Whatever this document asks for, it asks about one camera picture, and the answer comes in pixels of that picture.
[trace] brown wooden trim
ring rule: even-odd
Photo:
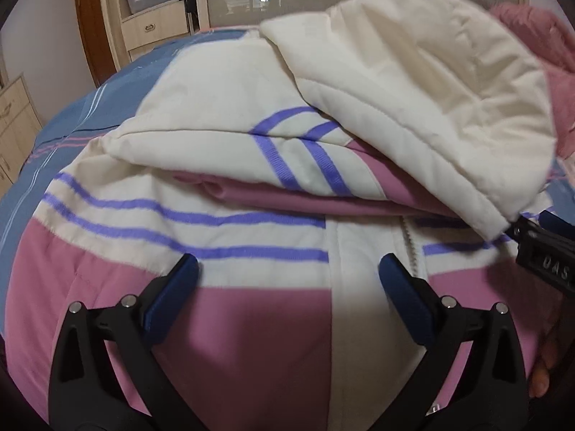
[[[76,14],[86,61],[94,84],[100,86],[116,73],[100,0],[76,0]]]

